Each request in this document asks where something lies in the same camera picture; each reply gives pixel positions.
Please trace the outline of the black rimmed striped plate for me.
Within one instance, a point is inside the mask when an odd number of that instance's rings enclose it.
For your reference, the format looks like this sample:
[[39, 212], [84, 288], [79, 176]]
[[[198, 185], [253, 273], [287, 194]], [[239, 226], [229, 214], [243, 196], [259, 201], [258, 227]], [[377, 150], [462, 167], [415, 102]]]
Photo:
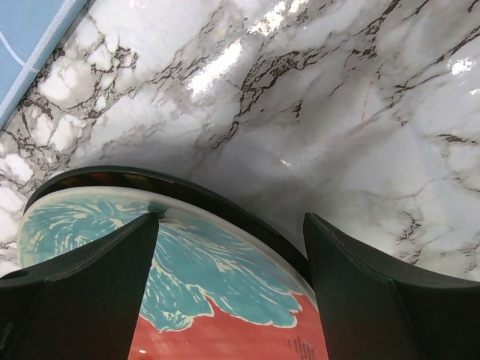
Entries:
[[309, 284], [307, 258], [277, 230], [227, 198], [191, 181], [172, 175], [121, 165], [96, 165], [70, 169], [42, 184], [28, 199], [26, 209], [56, 191], [86, 186], [132, 188], [181, 200], [230, 222], [281, 255]]

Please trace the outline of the teal and red plate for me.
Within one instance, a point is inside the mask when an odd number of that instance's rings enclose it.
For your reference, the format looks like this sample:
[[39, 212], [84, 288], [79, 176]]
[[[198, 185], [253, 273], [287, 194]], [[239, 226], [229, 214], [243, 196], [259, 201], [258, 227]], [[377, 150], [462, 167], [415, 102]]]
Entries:
[[326, 359], [314, 291], [255, 235], [146, 190], [76, 187], [36, 200], [17, 234], [22, 266], [88, 244], [149, 212], [157, 244], [131, 359]]

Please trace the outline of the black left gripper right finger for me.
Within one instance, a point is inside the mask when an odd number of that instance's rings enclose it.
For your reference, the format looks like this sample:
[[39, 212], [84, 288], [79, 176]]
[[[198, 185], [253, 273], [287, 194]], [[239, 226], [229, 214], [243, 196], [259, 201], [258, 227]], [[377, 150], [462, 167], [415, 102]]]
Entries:
[[479, 283], [383, 253], [320, 216], [304, 243], [330, 359], [477, 359]]

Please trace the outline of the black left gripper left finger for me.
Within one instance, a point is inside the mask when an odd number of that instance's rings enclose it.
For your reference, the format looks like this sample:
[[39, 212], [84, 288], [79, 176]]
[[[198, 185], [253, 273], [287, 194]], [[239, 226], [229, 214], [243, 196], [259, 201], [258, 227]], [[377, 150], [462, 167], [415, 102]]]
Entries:
[[144, 214], [1, 277], [1, 358], [127, 359], [158, 227]]

